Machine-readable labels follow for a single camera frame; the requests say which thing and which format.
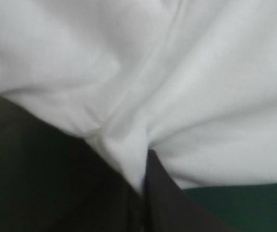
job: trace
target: dark green surface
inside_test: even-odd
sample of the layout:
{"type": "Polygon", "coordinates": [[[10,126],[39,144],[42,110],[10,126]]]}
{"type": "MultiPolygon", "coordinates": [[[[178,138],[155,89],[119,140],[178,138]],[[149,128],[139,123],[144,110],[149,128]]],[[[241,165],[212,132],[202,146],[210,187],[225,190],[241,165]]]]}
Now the dark green surface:
{"type": "MultiPolygon", "coordinates": [[[[88,197],[84,146],[0,98],[0,232],[45,231],[88,197]]],[[[185,192],[241,231],[277,232],[277,185],[185,192]]]]}
{"type": "Polygon", "coordinates": [[[277,232],[277,184],[189,189],[185,193],[245,232],[277,232]]]}

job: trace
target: white cloth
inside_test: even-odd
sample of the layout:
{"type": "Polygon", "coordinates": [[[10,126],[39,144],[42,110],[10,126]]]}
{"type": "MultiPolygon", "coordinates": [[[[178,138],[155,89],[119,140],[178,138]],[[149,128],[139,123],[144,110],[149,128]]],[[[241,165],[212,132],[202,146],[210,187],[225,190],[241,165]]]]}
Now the white cloth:
{"type": "Polygon", "coordinates": [[[0,95],[140,191],[277,182],[277,0],[0,0],[0,95]]]}

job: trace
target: white fabric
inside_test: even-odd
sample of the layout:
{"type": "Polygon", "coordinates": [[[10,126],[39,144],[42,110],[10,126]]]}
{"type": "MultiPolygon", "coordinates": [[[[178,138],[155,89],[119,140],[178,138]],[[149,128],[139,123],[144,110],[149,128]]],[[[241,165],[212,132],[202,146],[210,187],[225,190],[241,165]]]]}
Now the white fabric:
{"type": "Polygon", "coordinates": [[[0,95],[140,191],[277,182],[277,0],[0,0],[0,95]]]}

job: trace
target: white shirt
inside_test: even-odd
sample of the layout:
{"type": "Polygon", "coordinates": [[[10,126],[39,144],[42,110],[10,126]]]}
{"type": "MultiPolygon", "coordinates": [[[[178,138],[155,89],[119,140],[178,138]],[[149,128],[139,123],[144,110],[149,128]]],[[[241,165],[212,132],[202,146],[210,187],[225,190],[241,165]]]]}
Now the white shirt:
{"type": "Polygon", "coordinates": [[[277,182],[277,0],[0,0],[0,95],[141,190],[277,182]]]}

